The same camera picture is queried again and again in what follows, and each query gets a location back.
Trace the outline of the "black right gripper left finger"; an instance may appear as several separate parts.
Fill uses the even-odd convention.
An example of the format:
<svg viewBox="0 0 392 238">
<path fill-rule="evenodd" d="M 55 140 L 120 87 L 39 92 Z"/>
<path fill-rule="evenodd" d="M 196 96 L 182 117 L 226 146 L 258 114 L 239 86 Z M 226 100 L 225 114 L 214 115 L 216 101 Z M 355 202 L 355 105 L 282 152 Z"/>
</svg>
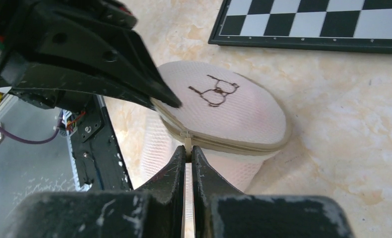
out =
<svg viewBox="0 0 392 238">
<path fill-rule="evenodd" d="M 7 238 L 182 238 L 186 150 L 132 191 L 42 192 L 15 209 Z"/>
</svg>

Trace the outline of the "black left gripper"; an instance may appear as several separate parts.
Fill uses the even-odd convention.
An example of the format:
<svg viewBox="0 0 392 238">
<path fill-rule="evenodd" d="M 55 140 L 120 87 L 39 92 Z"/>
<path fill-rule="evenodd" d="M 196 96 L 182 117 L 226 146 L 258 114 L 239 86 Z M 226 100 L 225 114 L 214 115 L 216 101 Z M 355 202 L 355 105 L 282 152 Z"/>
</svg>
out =
<svg viewBox="0 0 392 238">
<path fill-rule="evenodd" d="M 117 0 L 0 0 L 0 87 L 43 109 L 83 110 L 96 95 L 178 108 Z"/>
</svg>

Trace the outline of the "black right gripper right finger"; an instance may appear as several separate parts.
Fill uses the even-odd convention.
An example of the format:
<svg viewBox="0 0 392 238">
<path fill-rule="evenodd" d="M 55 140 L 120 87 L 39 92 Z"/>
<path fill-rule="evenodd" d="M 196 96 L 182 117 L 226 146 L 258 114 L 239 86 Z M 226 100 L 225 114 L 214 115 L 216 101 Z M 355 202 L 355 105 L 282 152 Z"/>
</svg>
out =
<svg viewBox="0 0 392 238">
<path fill-rule="evenodd" d="M 197 238 L 352 238 L 345 212 L 329 197 L 247 195 L 192 149 Z"/>
</svg>

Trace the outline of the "white mesh laundry bag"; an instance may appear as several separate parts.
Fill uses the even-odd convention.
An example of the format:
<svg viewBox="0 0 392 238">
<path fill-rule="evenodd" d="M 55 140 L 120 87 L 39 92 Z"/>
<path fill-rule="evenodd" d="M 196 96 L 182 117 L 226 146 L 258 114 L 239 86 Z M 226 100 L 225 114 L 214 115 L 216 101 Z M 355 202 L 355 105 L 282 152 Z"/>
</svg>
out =
<svg viewBox="0 0 392 238">
<path fill-rule="evenodd" d="M 222 177 L 244 191 L 264 161 L 288 143 L 290 118 L 260 84 L 198 61 L 168 62 L 158 70 L 182 105 L 173 108 L 153 100 L 140 161 L 144 180 L 159 172 L 188 139 Z"/>
</svg>

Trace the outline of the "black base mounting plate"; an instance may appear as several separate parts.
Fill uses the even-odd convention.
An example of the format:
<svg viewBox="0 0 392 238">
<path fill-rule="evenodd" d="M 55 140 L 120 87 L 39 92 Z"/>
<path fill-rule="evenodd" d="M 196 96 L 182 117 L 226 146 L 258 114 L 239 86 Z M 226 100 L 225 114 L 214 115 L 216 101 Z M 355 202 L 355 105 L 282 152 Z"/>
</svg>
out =
<svg viewBox="0 0 392 238">
<path fill-rule="evenodd" d="M 63 113 L 75 189 L 133 190 L 103 97 Z"/>
</svg>

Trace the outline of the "black and white chessboard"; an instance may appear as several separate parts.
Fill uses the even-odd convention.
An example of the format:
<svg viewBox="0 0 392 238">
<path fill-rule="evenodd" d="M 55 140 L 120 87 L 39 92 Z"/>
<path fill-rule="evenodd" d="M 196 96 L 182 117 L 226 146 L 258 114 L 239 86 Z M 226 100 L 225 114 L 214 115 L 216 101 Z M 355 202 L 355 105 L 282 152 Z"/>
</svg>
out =
<svg viewBox="0 0 392 238">
<path fill-rule="evenodd" d="M 392 0 L 226 0 L 208 42 L 392 54 Z"/>
</svg>

